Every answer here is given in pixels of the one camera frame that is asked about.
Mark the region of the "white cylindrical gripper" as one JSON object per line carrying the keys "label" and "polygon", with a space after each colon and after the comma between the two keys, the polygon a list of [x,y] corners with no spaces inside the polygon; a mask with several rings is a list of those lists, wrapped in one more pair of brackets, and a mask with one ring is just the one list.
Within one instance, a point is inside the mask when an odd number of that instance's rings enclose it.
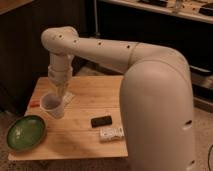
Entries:
{"label": "white cylindrical gripper", "polygon": [[68,81],[72,77],[72,71],[73,69],[69,67],[65,71],[56,71],[51,66],[48,67],[48,78],[52,82],[51,83],[51,92],[55,94],[56,96],[63,97],[68,89]]}

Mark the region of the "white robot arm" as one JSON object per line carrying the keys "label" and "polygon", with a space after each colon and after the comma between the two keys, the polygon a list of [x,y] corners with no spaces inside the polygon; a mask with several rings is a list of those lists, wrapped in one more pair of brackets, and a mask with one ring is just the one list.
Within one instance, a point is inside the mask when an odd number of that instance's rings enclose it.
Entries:
{"label": "white robot arm", "polygon": [[48,77],[68,82],[68,58],[79,56],[124,75],[120,113],[131,171],[196,171],[194,104],[185,57],[165,46],[81,38],[75,28],[49,28]]}

